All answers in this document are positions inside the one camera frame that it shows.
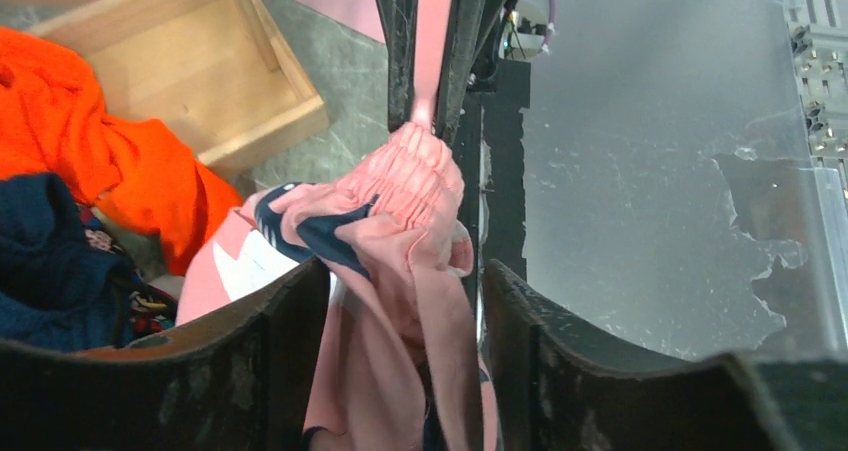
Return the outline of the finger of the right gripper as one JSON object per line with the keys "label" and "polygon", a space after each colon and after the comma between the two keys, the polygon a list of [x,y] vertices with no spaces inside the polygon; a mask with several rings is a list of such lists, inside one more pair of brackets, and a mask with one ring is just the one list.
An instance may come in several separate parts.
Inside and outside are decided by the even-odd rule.
{"label": "finger of the right gripper", "polygon": [[410,117],[418,0],[376,0],[388,52],[387,127]]}
{"label": "finger of the right gripper", "polygon": [[448,146],[456,138],[467,89],[494,79],[495,35],[518,0],[451,0],[435,114],[435,134]]}

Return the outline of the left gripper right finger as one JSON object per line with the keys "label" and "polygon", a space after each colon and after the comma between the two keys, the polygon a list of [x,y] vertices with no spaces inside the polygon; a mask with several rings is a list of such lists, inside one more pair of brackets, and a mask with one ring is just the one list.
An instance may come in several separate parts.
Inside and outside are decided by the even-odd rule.
{"label": "left gripper right finger", "polygon": [[484,271],[490,371],[508,450],[843,450],[845,353],[688,362],[627,342]]}

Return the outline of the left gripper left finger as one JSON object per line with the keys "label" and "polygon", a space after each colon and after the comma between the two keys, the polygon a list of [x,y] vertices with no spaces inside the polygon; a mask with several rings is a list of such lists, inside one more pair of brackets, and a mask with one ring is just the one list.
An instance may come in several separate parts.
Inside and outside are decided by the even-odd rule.
{"label": "left gripper left finger", "polygon": [[329,297],[310,259],[120,349],[1,345],[5,450],[296,450]]}

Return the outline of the pink hanger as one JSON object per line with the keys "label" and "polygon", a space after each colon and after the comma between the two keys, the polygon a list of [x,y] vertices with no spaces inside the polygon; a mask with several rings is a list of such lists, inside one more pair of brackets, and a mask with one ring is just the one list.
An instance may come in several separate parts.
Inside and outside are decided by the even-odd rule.
{"label": "pink hanger", "polygon": [[418,0],[409,121],[432,129],[452,0]]}

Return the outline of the pink patterned shorts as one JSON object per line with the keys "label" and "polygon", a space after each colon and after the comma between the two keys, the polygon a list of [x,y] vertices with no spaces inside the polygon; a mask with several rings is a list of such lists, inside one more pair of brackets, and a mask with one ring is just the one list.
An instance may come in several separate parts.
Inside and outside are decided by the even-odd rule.
{"label": "pink patterned shorts", "polygon": [[305,450],[495,450],[494,386],[462,286],[473,267],[447,145],[403,125],[346,175],[291,182],[230,209],[192,259],[186,324],[318,258],[330,299]]}

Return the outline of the wooden clothes rack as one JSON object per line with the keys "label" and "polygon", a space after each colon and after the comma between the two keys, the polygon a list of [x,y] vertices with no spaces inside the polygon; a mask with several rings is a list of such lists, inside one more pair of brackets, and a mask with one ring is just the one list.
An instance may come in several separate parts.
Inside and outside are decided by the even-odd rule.
{"label": "wooden clothes rack", "polygon": [[110,113],[163,121],[225,178],[329,124],[261,0],[97,0],[32,33],[92,66]]}

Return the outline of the navy blue shorts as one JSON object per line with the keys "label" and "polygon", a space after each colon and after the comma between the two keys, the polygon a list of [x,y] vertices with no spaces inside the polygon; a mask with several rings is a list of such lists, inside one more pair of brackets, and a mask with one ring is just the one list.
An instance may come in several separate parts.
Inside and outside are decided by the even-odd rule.
{"label": "navy blue shorts", "polygon": [[93,247],[79,208],[52,173],[1,182],[1,336],[60,352],[140,338],[134,263]]}

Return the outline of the orange shorts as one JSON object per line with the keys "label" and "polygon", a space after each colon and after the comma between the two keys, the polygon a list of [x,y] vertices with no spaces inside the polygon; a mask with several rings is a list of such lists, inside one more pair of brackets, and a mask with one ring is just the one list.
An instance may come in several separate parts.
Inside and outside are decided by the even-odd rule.
{"label": "orange shorts", "polygon": [[182,275],[237,191],[195,159],[157,119],[108,113],[92,68],[75,52],[1,30],[1,175],[52,172],[75,201],[112,222],[158,236],[170,273]]}

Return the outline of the yellow black patterned garment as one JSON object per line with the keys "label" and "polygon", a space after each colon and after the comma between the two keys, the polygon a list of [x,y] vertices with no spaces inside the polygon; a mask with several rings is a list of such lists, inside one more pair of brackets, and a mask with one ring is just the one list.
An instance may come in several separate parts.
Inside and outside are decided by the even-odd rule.
{"label": "yellow black patterned garment", "polygon": [[90,207],[78,204],[78,216],[89,245],[118,257],[121,266],[107,275],[106,288],[119,299],[119,330],[123,341],[145,338],[174,326],[177,300],[167,292],[151,286],[117,238]]}

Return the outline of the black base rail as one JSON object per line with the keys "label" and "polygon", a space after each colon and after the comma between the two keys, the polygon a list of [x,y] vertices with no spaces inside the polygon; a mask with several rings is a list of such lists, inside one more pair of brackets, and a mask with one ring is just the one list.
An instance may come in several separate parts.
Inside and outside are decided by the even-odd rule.
{"label": "black base rail", "polygon": [[530,105],[531,65],[499,64],[492,90],[468,92],[453,151],[465,179],[460,221],[469,230],[475,267],[464,280],[478,304],[482,266],[491,259],[527,277],[522,111]]}

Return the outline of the aluminium frame extrusion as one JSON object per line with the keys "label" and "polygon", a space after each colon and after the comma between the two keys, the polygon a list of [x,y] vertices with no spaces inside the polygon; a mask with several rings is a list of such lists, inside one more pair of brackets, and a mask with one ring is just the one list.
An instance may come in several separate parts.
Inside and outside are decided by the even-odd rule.
{"label": "aluminium frame extrusion", "polygon": [[847,26],[837,0],[784,0],[823,241],[825,346],[847,348]]}

